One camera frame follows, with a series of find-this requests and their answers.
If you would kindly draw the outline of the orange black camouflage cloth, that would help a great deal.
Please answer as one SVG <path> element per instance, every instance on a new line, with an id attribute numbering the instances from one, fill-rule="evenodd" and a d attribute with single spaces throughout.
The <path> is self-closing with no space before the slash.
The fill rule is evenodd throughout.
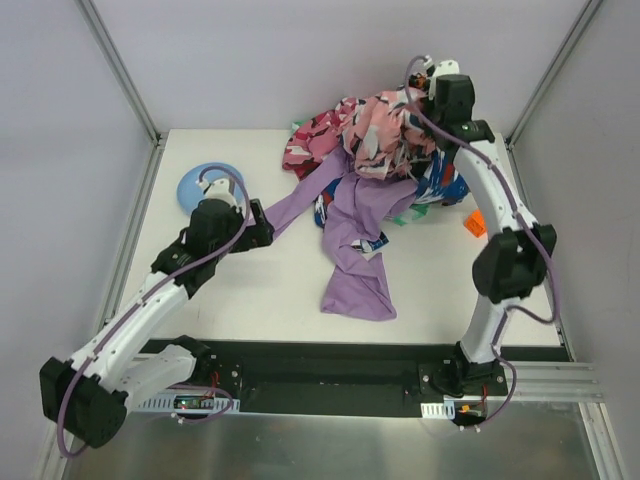
<path id="1" fill-rule="evenodd" d="M 426 74 L 413 73 L 409 76 L 408 85 L 411 88 L 428 93 L 430 88 L 430 78 Z"/>

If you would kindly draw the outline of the lilac purple cloth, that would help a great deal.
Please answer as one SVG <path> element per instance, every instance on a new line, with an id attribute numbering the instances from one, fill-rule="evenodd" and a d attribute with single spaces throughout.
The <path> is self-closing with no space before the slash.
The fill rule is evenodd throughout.
<path id="1" fill-rule="evenodd" d="M 279 237 L 299 217 L 320 193 L 338 180 L 334 199 L 329 204 L 321 245 L 335 264 L 320 309 L 369 321 L 389 321 L 396 317 L 391 301 L 381 254 L 365 258 L 353 248 L 356 240 L 377 240 L 380 223 L 396 203 L 367 200 L 358 206 L 356 200 L 364 193 L 384 193 L 386 189 L 370 188 L 369 181 L 351 172 L 346 152 L 335 148 L 292 193 L 266 210 L 266 218 Z"/>

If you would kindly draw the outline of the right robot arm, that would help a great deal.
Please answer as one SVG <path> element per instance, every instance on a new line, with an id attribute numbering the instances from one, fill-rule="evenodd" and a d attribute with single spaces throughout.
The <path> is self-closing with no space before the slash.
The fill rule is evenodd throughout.
<path id="1" fill-rule="evenodd" d="M 451 359 L 430 376 L 436 391 L 460 398 L 499 375 L 509 318 L 545 280 L 557 234 L 521 202 L 500 162 L 493 131 L 486 121 L 473 119 L 471 79 L 430 68 L 408 83 L 424 95 L 417 110 L 435 138 L 437 163 L 466 183 L 487 230 L 487 244 L 472 265 L 478 299 L 469 327 Z"/>

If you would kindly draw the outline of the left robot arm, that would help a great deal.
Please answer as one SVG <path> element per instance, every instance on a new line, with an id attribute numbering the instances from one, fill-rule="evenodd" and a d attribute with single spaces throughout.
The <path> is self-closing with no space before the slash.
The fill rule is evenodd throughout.
<path id="1" fill-rule="evenodd" d="M 180 310 L 216 272 L 227 254 L 272 244 L 274 228 L 259 200 L 242 209 L 205 199 L 189 225 L 162 250 L 136 296 L 69 359 L 48 359 L 39 371 L 42 408 L 56 425 L 62 456 L 79 456 L 66 435 L 97 449 L 120 430 L 127 415 L 175 384 L 199 387 L 212 378 L 213 355 L 203 343 L 182 335 L 137 366 L 133 358 L 151 335 Z"/>

